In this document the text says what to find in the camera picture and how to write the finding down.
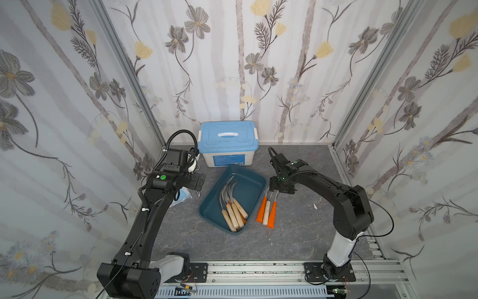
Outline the wooden handle sickle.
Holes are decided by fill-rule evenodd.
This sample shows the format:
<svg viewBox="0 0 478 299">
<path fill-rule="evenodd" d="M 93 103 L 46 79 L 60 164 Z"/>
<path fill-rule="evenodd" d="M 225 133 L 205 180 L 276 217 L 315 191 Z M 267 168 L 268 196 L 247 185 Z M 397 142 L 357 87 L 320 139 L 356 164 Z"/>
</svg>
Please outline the wooden handle sickle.
<svg viewBox="0 0 478 299">
<path fill-rule="evenodd" d="M 239 229 L 244 228 L 245 224 L 242 219 L 242 215 L 239 212 L 239 209 L 237 208 L 236 204 L 234 203 L 234 197 L 233 197 L 233 190 L 234 187 L 237 185 L 236 182 L 234 182 L 232 179 L 230 179 L 227 183 L 226 186 L 226 192 L 227 192 L 227 200 L 229 203 L 229 206 L 232 208 L 235 220 L 239 226 Z"/>
<path fill-rule="evenodd" d="M 273 192 L 268 193 L 268 197 L 266 198 L 265 210 L 263 214 L 262 224 L 272 228 L 271 223 L 271 209 L 272 209 L 272 202 L 273 202 Z"/>
<path fill-rule="evenodd" d="M 228 200 L 227 200 L 227 192 L 225 190 L 225 201 L 226 201 L 226 204 L 227 204 L 227 210 L 229 211 L 229 214 L 230 214 L 230 217 L 234 223 L 234 226 L 236 227 L 236 229 L 239 228 L 236 220 L 235 220 L 235 217 L 234 217 L 234 214 L 233 214 L 233 211 L 232 211 L 232 208 L 229 206 L 229 203 L 228 203 Z"/>
<path fill-rule="evenodd" d="M 235 204 L 236 208 L 238 209 L 239 213 L 245 218 L 247 219 L 248 218 L 248 214 L 247 212 L 245 211 L 245 209 L 240 205 L 240 203 L 235 199 L 233 193 L 234 193 L 234 188 L 236 187 L 236 185 L 238 184 L 239 182 L 237 181 L 231 181 L 230 182 L 230 188 L 229 188 L 229 198 L 230 198 L 230 202 L 232 204 Z"/>
<path fill-rule="evenodd" d="M 220 194 L 219 194 L 219 206 L 220 206 L 220 209 L 221 209 L 221 213 L 230 229 L 231 232 L 236 232 L 237 229 L 236 227 L 234 226 L 234 223 L 230 217 L 230 214 L 229 214 L 229 211 L 227 210 L 227 204 L 226 204 L 226 201 L 225 201 L 225 190 L 226 190 L 226 187 L 227 187 L 227 184 L 225 184 L 223 186 L 223 188 L 221 189 L 220 191 Z"/>
</svg>

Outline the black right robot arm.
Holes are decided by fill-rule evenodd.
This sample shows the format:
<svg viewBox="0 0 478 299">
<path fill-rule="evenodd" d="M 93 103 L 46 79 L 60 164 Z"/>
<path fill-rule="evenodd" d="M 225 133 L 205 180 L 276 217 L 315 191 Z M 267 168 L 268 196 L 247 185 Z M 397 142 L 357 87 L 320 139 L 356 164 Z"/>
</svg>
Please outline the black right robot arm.
<svg viewBox="0 0 478 299">
<path fill-rule="evenodd" d="M 268 148 L 270 163 L 276 175 L 270 178 L 270 189 L 294 194 L 296 185 L 303 185 L 323 197 L 333 207 L 336 230 L 330 249 L 322 260 L 320 274 L 327 281 L 336 281 L 350 269 L 352 251 L 357 241 L 374 221 L 365 189 L 335 181 L 316 171 L 302 159 L 288 160 L 284 154 Z"/>
</svg>

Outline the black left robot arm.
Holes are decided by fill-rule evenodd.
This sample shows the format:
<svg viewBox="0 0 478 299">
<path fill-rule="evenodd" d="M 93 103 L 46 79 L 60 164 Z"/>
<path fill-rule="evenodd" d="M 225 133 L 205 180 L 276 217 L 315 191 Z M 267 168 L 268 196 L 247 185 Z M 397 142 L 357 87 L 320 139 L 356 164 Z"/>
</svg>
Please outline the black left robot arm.
<svg viewBox="0 0 478 299">
<path fill-rule="evenodd" d="M 189 254 L 171 252 L 155 265 L 151 255 L 164 217 L 178 201 L 181 189 L 202 190 L 205 175 L 195 171 L 198 154 L 193 132 L 179 130 L 169 137 L 163 155 L 138 189 L 141 209 L 128 237 L 112 261 L 99 266 L 102 294 L 115 299 L 153 299 L 164 282 L 190 278 Z"/>
</svg>

